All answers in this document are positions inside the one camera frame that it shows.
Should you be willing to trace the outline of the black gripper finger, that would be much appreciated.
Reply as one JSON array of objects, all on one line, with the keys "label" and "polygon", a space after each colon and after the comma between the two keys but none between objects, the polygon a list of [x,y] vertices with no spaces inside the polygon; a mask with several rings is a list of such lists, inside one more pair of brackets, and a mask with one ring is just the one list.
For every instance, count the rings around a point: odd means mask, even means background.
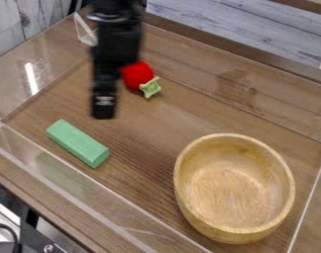
[{"label": "black gripper finger", "polygon": [[91,88],[91,116],[96,120],[115,118],[118,106],[118,76],[99,75]]}]

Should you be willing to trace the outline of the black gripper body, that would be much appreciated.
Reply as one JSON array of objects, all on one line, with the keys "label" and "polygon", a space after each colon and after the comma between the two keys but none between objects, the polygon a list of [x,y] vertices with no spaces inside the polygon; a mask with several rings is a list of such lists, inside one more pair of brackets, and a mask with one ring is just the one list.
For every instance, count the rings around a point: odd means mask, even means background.
[{"label": "black gripper body", "polygon": [[139,61],[146,0],[94,0],[87,19],[96,24],[94,80],[114,81],[120,69]]}]

